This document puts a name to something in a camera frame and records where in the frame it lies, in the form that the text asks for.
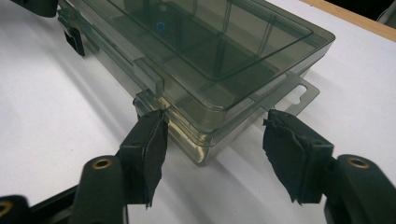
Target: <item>screw hole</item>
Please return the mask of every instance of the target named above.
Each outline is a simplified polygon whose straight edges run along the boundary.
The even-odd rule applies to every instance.
[[[349,162],[349,164],[361,169],[367,169],[370,167],[370,164],[367,161],[358,158],[348,158],[347,161]]]
[[[1,201],[0,202],[0,217],[7,214],[12,208],[12,202],[10,201]]]
[[[112,160],[110,160],[110,159],[101,159],[101,160],[95,161],[92,165],[92,168],[96,169],[96,170],[105,169],[108,166],[110,166],[111,163],[112,163]]]

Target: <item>plastic box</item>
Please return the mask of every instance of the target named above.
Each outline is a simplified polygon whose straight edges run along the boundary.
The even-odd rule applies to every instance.
[[[335,37],[265,1],[68,0],[59,20],[134,98],[163,109],[169,133],[203,165],[298,85]]]

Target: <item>hang hole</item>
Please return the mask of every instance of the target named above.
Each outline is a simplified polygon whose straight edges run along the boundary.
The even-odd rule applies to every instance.
[[[291,92],[289,92],[276,105],[275,109],[285,111],[291,105],[297,105],[301,102],[301,96],[306,92],[306,87],[298,85]]]

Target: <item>smoke gray plastic box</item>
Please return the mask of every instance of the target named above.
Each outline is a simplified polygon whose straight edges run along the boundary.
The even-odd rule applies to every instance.
[[[61,0],[59,21],[133,97],[163,109],[169,134],[198,165],[292,91],[329,49],[330,32],[265,1]]]

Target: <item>white surface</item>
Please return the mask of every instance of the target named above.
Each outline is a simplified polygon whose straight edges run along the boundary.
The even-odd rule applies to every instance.
[[[321,94],[299,118],[334,156],[366,157],[395,184],[396,43],[299,1],[271,2],[337,37],[306,76]],[[83,164],[115,154],[134,126],[132,100],[94,57],[77,56],[56,19],[0,2],[0,195],[36,204],[76,185]],[[290,202],[261,148],[260,120],[204,168],[170,144],[153,207],[130,206],[132,223],[325,223],[323,204]]]

